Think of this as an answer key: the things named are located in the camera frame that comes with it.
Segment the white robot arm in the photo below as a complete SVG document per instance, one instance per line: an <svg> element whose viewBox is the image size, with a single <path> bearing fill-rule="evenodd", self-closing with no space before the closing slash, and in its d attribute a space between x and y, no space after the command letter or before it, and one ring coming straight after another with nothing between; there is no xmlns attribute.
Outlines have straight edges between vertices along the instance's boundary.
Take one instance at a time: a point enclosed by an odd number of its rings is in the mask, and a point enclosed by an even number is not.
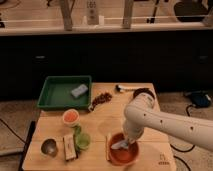
<svg viewBox="0 0 213 171"><path fill-rule="evenodd" d="M155 99L140 93L124 109L125 137L134 142L149 127L213 151L213 121L154 110Z"/></svg>

